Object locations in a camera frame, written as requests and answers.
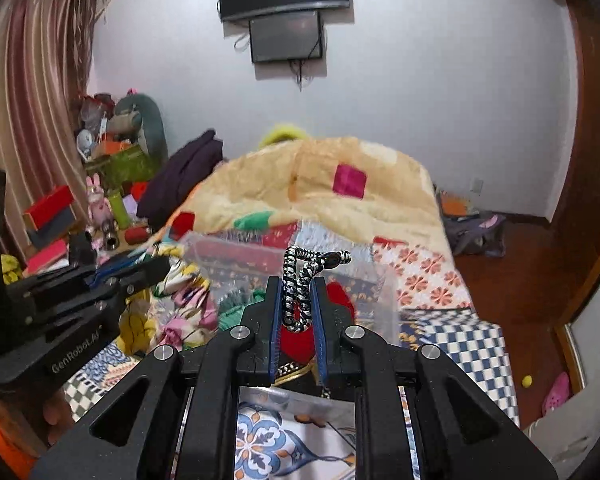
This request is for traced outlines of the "pink slipper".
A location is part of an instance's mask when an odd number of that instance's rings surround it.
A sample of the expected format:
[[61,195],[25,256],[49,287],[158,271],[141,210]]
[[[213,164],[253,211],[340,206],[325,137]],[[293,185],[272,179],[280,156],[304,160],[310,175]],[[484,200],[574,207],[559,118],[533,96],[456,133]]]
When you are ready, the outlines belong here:
[[566,372],[561,372],[550,387],[550,391],[542,403],[542,415],[557,410],[564,405],[570,397],[570,379]]

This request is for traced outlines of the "grey purple backpack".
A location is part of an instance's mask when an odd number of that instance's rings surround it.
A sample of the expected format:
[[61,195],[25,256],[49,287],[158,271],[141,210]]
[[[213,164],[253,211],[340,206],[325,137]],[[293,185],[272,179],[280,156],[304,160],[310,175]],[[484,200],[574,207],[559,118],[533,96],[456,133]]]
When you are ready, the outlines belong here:
[[505,256],[506,217],[495,212],[479,212],[465,217],[444,216],[445,235],[454,257],[460,255]]

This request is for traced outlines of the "dark purple garment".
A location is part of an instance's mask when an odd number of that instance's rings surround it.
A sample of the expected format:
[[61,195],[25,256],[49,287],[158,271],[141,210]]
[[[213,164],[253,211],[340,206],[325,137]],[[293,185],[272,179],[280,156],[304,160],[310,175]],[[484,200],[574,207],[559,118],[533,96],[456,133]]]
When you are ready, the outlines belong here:
[[148,182],[137,204],[137,217],[145,219],[154,232],[159,231],[190,191],[223,160],[223,142],[214,129],[189,141]]

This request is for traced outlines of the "small wall monitor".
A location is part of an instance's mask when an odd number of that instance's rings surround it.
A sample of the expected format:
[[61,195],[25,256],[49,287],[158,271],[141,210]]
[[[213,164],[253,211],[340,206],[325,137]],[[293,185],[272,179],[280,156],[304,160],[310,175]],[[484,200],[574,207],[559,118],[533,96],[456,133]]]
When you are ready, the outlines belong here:
[[319,60],[323,27],[318,11],[284,12],[249,21],[254,64]]

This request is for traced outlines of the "floral fabric pouch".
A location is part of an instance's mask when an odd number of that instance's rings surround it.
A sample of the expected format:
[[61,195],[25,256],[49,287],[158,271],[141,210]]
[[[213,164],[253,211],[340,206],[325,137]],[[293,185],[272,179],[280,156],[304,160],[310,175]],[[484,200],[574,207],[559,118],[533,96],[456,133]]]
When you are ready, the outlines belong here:
[[166,277],[129,296],[120,316],[116,346],[127,356],[146,356],[162,344],[189,350],[208,344],[218,330],[211,282],[176,243],[156,243],[140,257],[169,258]]

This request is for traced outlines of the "beige plush blanket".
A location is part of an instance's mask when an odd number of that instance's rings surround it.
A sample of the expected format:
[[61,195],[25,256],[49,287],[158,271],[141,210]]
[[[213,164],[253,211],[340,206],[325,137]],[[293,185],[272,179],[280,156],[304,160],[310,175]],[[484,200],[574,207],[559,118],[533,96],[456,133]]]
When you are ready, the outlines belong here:
[[194,215],[201,233],[265,212],[270,226],[313,221],[355,243],[380,237],[451,253],[426,168],[352,136],[288,141],[232,159],[178,209]]

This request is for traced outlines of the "red gift box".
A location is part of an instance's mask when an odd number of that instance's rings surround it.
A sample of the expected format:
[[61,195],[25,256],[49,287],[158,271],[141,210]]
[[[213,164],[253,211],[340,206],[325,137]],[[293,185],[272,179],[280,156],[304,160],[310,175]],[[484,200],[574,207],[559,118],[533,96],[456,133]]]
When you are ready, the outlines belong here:
[[61,211],[70,207],[74,197],[68,185],[54,188],[23,213],[24,225],[29,230],[39,231],[50,223]]

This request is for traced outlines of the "green bottle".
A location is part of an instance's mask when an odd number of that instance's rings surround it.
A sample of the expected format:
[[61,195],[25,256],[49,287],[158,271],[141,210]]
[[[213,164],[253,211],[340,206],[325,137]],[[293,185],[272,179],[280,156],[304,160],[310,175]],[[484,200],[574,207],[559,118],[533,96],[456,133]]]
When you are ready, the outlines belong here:
[[123,197],[118,188],[112,188],[107,192],[114,221],[119,230],[126,230],[131,225],[131,220],[123,203]]

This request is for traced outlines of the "green knitted cloth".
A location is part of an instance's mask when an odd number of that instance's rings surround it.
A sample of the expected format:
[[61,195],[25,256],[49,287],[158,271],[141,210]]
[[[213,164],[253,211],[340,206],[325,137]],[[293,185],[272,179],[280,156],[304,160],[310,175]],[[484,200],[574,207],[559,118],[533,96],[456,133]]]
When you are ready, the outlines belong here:
[[228,292],[218,304],[218,329],[226,332],[242,322],[246,307],[260,302],[265,297],[262,288],[235,288]]

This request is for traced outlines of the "pink rabbit toy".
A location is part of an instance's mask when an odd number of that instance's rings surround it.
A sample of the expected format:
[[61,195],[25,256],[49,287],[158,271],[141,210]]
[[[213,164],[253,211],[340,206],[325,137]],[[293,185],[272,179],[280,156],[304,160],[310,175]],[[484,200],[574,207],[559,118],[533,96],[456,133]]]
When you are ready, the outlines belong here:
[[109,200],[100,184],[99,174],[86,177],[88,222],[98,230],[105,222],[114,220]]

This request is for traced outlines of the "patchwork patterned bed sheet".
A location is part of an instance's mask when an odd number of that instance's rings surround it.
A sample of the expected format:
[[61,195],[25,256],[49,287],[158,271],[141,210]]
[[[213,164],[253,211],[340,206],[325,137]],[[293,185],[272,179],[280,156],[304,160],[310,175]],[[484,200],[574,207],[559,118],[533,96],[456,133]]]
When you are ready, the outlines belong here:
[[[346,248],[353,260],[325,274],[339,282],[356,319],[392,344],[417,350],[435,344],[512,420],[518,403],[500,326],[480,320],[462,277],[449,260],[419,245],[377,242],[366,248],[319,226],[288,226],[264,236],[188,233],[186,257],[211,282],[211,298],[235,288],[265,288],[282,270],[283,244],[318,252]],[[354,405],[283,388],[243,388],[239,395],[237,479],[352,479]]]

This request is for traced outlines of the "grey plush toy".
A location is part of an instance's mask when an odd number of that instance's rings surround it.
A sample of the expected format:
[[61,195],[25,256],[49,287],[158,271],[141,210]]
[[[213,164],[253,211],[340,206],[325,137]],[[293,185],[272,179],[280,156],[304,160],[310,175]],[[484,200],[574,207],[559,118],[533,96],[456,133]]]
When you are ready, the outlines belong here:
[[143,93],[130,93],[117,102],[107,122],[114,140],[130,140],[162,164],[168,158],[163,121],[157,103]]

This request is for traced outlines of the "black gold-trimmed pouch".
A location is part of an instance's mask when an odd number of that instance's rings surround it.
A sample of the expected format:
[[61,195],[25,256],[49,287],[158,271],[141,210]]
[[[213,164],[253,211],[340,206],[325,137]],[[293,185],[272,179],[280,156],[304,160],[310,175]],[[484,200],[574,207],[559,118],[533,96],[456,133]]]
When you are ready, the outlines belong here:
[[315,360],[304,365],[292,361],[279,365],[273,386],[309,396],[324,396],[324,388],[318,383]]

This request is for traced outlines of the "orange notebook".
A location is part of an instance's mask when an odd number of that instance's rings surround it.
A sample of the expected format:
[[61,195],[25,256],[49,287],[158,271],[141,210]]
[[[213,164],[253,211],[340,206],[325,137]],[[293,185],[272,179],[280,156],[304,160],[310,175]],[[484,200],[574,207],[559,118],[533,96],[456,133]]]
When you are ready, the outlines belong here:
[[438,201],[442,214],[449,217],[468,217],[476,213],[472,203],[462,196],[448,192],[440,192]]

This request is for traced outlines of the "red velvet pouch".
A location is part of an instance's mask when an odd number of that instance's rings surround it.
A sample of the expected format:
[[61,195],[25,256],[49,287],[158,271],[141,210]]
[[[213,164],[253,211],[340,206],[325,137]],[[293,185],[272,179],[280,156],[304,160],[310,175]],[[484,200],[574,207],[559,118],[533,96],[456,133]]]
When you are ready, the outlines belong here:
[[[329,282],[326,285],[326,292],[333,304],[346,307],[352,318],[355,318],[355,306],[339,282]],[[309,364],[315,356],[313,328],[294,333],[287,327],[283,327],[280,332],[280,351],[292,362],[301,365]]]

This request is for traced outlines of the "green storage box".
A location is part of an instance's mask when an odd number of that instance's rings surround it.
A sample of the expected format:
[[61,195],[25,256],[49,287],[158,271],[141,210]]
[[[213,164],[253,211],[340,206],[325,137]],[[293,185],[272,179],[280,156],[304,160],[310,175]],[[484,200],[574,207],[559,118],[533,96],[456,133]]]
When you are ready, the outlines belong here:
[[85,164],[86,174],[89,177],[98,174],[100,185],[106,190],[120,188],[124,182],[150,181],[158,170],[158,162],[145,154],[137,144]]

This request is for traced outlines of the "wooden door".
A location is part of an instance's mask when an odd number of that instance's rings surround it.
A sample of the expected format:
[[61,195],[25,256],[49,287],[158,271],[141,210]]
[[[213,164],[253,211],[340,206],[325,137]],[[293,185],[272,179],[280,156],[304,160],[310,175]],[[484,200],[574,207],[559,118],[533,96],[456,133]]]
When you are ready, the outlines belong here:
[[567,0],[577,53],[578,107],[557,240],[569,273],[559,324],[574,320],[600,284],[600,9]]

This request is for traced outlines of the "striped red gold curtain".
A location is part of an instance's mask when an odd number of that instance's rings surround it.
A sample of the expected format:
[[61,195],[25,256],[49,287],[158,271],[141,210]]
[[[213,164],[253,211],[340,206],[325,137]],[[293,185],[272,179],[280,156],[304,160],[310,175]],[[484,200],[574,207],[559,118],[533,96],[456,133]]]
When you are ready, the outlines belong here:
[[24,212],[65,185],[86,216],[76,149],[98,0],[0,0],[0,168],[6,174],[4,252],[24,258]]

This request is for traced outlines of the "wall power outlet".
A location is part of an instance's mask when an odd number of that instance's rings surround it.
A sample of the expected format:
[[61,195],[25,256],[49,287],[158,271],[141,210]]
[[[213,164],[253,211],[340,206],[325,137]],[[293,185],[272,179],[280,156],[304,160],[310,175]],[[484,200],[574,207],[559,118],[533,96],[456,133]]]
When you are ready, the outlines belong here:
[[480,194],[482,192],[483,180],[475,178],[471,181],[470,192]]

